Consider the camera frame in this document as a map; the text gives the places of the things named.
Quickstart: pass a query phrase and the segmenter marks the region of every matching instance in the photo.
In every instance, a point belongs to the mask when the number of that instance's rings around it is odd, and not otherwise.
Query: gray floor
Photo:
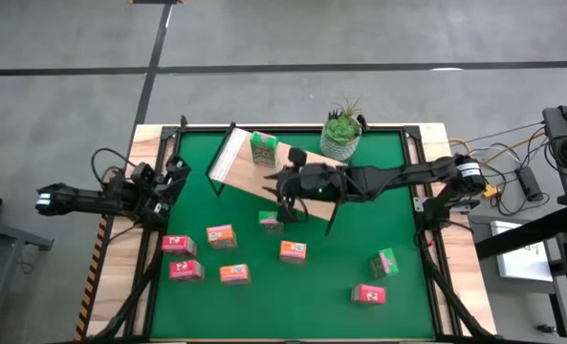
[[[162,8],[0,2],[0,68],[146,66]],[[161,65],[528,60],[567,60],[567,0],[187,0],[173,9]],[[37,269],[18,270],[0,343],[71,338],[98,216],[40,217],[35,190],[55,182],[96,188],[90,155],[127,149],[142,85],[142,75],[0,77],[1,220],[55,237],[49,253],[27,249]],[[192,123],[321,122],[343,97],[360,97],[369,121],[444,122],[451,137],[469,139],[567,104],[567,69],[159,75],[145,122],[175,123],[181,114]],[[535,129],[498,140],[515,143]],[[116,162],[102,157],[98,165]],[[562,192],[541,155],[532,166],[544,191]],[[520,200],[512,185],[506,201]],[[554,209],[550,201],[519,217]],[[496,214],[487,204],[475,213]],[[490,291],[490,301],[506,337],[567,343],[533,330],[553,323],[545,296]]]

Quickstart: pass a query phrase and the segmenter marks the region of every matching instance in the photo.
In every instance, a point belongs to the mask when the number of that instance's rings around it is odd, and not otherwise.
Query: small cardboard box
[[[262,227],[264,233],[281,234],[283,233],[283,223],[276,220],[276,211],[260,211],[257,214],[257,222]]]
[[[230,285],[248,284],[251,282],[247,264],[220,267],[219,277],[222,283]]]
[[[232,225],[207,228],[208,243],[216,249],[237,248],[236,234]]]
[[[279,258],[286,263],[304,263],[306,261],[306,244],[282,241]]]
[[[351,300],[370,305],[385,304],[385,288],[357,285],[351,292]]]
[[[164,235],[162,238],[162,251],[196,257],[198,245],[186,235]]]
[[[266,167],[276,168],[276,148],[279,140],[271,135],[260,132],[251,134],[251,155],[253,163]]]
[[[387,275],[397,275],[400,270],[398,269],[398,262],[394,256],[394,250],[386,248],[378,251],[370,258],[370,269],[375,278],[383,278]]]
[[[205,279],[205,268],[195,260],[171,262],[168,277],[176,281],[200,281]]]

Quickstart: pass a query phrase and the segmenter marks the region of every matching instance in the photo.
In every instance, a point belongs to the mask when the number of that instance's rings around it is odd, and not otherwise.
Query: potted plant
[[[337,109],[328,113],[328,120],[321,130],[321,153],[337,161],[346,161],[358,147],[362,126],[365,123],[363,115],[358,115],[360,108],[356,100],[353,104],[345,99],[345,105],[337,105]]]

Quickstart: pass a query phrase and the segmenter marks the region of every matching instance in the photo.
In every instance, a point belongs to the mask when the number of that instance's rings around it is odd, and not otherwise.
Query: white pot
[[[323,156],[336,161],[346,161],[351,158],[353,153],[356,151],[358,143],[360,142],[360,137],[361,129],[360,134],[356,138],[350,140],[347,144],[342,145],[328,138],[328,135],[325,132],[325,125],[323,125],[323,128],[321,129],[321,138],[319,139],[321,153]]]

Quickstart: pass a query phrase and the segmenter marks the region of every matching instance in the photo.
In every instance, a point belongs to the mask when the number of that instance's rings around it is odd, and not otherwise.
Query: green table surface
[[[276,133],[281,141],[319,153],[319,132]],[[264,234],[259,210],[276,204],[227,186],[217,198],[205,171],[223,134],[187,133],[181,156],[191,166],[175,204],[168,234],[189,235],[198,244],[198,262],[206,279],[176,282],[164,256],[154,310],[152,338],[433,338],[425,278],[407,188],[384,192],[375,202],[344,204],[329,236],[327,223],[311,217],[287,224],[283,234]],[[360,140],[352,164],[393,167],[404,163],[401,136],[368,133]],[[232,224],[238,248],[215,250],[206,228]],[[281,240],[307,244],[304,265],[279,261]],[[392,247],[401,272],[382,280],[371,276],[368,258]],[[221,266],[246,263],[251,284],[224,285]],[[357,284],[386,287],[384,306],[351,302]]]

